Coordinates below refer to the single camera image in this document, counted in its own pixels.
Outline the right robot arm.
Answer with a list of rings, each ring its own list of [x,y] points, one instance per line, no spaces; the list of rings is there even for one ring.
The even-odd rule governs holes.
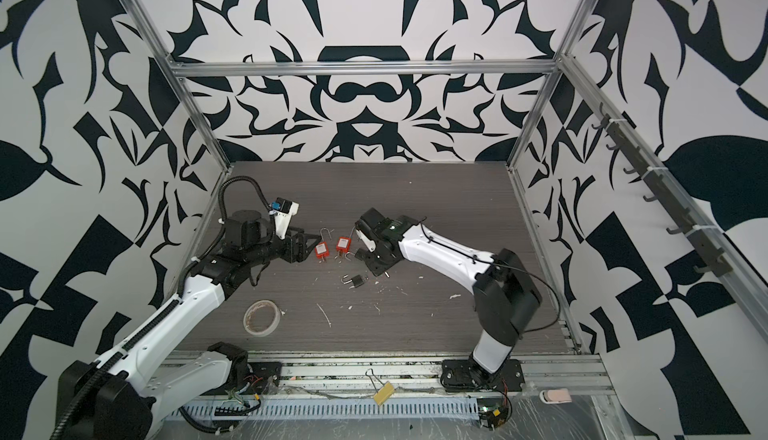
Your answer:
[[[392,219],[377,209],[366,211],[355,233],[363,246],[355,253],[379,276],[408,260],[429,267],[464,287],[474,297],[482,334],[471,364],[498,373],[542,304],[533,275],[508,249],[482,251],[443,237],[408,216]]]

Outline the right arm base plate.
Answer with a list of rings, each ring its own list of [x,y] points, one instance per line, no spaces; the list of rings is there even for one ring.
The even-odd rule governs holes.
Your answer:
[[[507,359],[495,373],[488,373],[473,359],[446,359],[441,362],[439,381],[450,393],[504,389],[521,392],[525,377],[516,359]]]

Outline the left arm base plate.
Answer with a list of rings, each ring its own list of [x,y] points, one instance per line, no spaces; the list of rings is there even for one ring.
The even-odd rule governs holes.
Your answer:
[[[280,383],[283,364],[277,361],[240,363],[230,371],[226,381],[219,387],[208,390],[205,395],[224,395],[234,391],[238,394],[264,394]]]

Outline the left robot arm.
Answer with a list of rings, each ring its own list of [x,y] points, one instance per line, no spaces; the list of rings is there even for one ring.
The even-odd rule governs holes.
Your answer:
[[[238,385],[247,370],[243,350],[218,343],[161,378],[170,353],[239,286],[256,284],[255,267],[305,261],[321,242],[293,227],[290,213],[240,210],[220,219],[203,254],[192,259],[177,291],[149,319],[89,364],[73,362],[59,377],[54,439],[149,439],[165,418],[195,397]]]

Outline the small black padlock front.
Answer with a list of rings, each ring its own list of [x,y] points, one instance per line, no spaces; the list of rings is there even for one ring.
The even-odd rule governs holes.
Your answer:
[[[367,277],[364,275],[354,275],[351,277],[345,277],[341,283],[350,289],[359,288],[367,282]]]

